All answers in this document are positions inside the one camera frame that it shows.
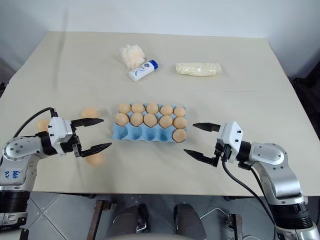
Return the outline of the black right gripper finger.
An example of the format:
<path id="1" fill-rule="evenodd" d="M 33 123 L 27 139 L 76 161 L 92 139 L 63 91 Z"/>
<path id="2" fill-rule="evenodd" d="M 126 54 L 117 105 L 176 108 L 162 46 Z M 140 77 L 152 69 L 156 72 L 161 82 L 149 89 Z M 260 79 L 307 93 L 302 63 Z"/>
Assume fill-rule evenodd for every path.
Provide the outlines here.
<path id="1" fill-rule="evenodd" d="M 209 122 L 198 122 L 194 123 L 192 126 L 207 132 L 218 132 L 221 127 L 219 124 Z"/>
<path id="2" fill-rule="evenodd" d="M 197 151 L 194 151 L 194 150 L 184 149 L 184 151 L 188 155 L 190 155 L 192 158 L 196 159 L 197 161 L 209 164 L 209 165 L 211 165 L 213 167 L 217 167 L 217 165 L 218 165 L 218 160 L 215 159 L 214 157 L 204 156 L 203 153 L 197 152 Z"/>

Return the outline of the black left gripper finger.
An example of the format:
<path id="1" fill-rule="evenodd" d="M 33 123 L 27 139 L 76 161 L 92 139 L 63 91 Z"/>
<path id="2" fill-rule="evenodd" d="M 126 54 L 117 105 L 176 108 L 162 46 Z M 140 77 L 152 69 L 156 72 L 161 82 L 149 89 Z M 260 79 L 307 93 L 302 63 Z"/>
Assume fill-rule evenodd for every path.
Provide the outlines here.
<path id="1" fill-rule="evenodd" d="M 73 128 L 77 127 L 88 127 L 88 126 L 93 126 L 99 123 L 102 123 L 104 120 L 101 118 L 81 118 L 81 119 L 76 119 L 71 121 L 71 126 Z"/>
<path id="2" fill-rule="evenodd" d="M 94 145 L 90 149 L 81 151 L 81 157 L 85 158 L 85 157 L 88 157 L 88 156 L 91 156 L 91 155 L 98 154 L 101 151 L 105 150 L 106 148 L 110 147 L 111 145 L 112 145 L 111 142 Z"/>

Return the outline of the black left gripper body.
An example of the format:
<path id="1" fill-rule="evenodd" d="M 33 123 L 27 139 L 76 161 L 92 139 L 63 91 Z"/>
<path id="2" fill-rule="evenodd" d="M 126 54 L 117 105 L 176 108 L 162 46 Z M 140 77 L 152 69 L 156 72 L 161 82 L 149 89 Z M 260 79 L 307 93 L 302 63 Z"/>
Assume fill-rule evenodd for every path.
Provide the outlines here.
<path id="1" fill-rule="evenodd" d="M 67 136 L 67 139 L 64 139 L 60 146 L 64 153 L 73 152 L 75 157 L 84 157 L 84 152 L 82 151 L 82 145 L 80 142 L 80 138 L 76 134 L 77 126 L 75 125 L 74 121 L 70 122 L 70 127 L 72 134 Z"/>

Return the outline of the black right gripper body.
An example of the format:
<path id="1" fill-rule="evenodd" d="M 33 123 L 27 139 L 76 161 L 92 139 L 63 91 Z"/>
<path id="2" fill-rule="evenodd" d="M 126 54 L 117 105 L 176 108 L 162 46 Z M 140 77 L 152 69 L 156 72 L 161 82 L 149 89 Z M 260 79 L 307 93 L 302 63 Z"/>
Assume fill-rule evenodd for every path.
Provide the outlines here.
<path id="1" fill-rule="evenodd" d="M 214 151 L 214 162 L 218 163 L 219 160 L 226 162 L 230 159 L 232 153 L 232 147 L 228 143 L 224 143 L 221 139 L 216 141 L 215 151 Z"/>

